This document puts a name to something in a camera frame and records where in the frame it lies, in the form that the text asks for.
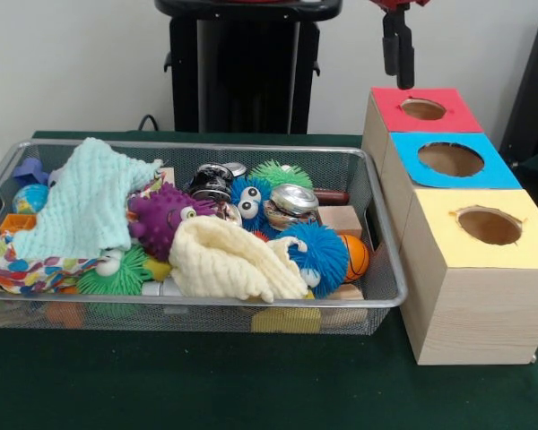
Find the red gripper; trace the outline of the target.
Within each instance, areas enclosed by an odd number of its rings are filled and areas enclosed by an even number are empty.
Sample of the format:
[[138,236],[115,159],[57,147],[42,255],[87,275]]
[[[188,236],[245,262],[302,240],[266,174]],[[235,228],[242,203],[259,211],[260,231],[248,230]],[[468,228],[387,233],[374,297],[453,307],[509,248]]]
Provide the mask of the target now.
[[397,75],[399,89],[411,89],[415,82],[412,31],[405,23],[409,4],[424,6],[430,0],[371,0],[386,11],[383,18],[383,56],[387,75]]

